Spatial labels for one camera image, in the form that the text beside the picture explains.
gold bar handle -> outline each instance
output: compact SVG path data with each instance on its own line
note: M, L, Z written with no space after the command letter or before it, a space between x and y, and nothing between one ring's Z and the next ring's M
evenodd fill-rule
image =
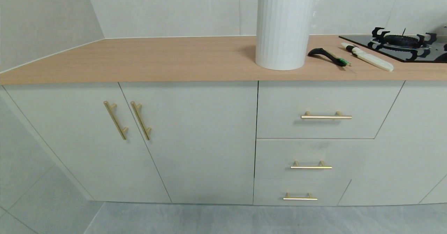
M115 114L113 113L112 109L116 107L116 103L113 103L110 105L107 101L104 102L105 108L107 108L107 111L109 112L110 117L112 118L113 122L115 123L116 128L118 129L119 134L123 138L123 140L126 140L125 133L127 132L128 128L125 127L124 129L121 129L121 126L118 123L118 120L115 117Z
M317 166L300 166L298 161L295 161L293 166L290 166L290 168L297 170L330 170L332 169L332 166L326 166L324 161L320 161Z
M142 121L141 114L139 113L139 110L141 109L141 104L136 104L135 102L131 102L132 108L134 109L135 115L137 116L138 122L140 123L141 129L144 132L144 136L147 140L150 140L149 133L151 132L150 127L144 126L144 122Z
M344 116L342 112L335 112L335 116L313 116L309 111L301 116L302 119L352 119L352 116Z
M317 201L318 198L312 197L311 193L308 193L306 197L290 197L289 192L286 193L286 196L283 197L283 200L290 200L290 201Z

white ceramic knife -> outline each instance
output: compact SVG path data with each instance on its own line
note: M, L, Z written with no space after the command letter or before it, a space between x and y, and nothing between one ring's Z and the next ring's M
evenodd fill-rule
M354 56L358 57L359 59L361 59L365 62L368 62L369 64L374 65L375 67L378 67L382 70L386 70L389 72L392 72L394 70L394 66L390 62L387 62L387 61L380 59L374 55L366 53L355 45L351 45L348 43L341 43L341 45L347 51L351 52Z

kitchen cabinet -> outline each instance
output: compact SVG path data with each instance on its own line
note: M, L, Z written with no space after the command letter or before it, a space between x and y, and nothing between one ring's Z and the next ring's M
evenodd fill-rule
M402 84L259 81L257 138L375 138ZM351 118L324 118L337 112Z
M349 182L350 180L256 178L254 205L336 206Z
M255 177L351 179L364 168L373 142L372 139L257 139ZM321 161L326 168L320 167Z
M257 81L5 89L96 200L309 206L447 202L447 83L259 85L259 96ZM126 140L104 101L116 104L111 113L119 129L127 127ZM353 119L303 123L299 111L313 108L318 116L340 110ZM323 161L332 169L291 169L295 161L304 167ZM311 193L318 200L283 200L287 192L290 197Z
M171 200L118 83L5 86L39 135L95 200ZM104 101L116 104L112 113Z
M257 81L120 85L172 202L252 204Z
M446 107L446 82L405 82L339 205L418 204L447 174Z
M421 204L447 203L447 178L434 187L432 191L420 202Z

drawer front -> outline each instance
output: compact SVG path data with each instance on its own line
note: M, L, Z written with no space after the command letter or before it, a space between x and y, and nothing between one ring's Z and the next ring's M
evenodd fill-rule
M258 139L255 178L352 179L365 172L374 146L369 139Z
M254 205L336 206L349 182L350 180L255 179ZM317 200L306 200L308 193Z
M258 138L374 138L403 81L259 81ZM352 116L352 119L303 119Z

white vase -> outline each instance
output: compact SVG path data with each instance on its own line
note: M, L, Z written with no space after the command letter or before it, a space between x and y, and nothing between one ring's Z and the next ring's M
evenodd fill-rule
M258 0L256 64L272 70L304 65L316 0Z

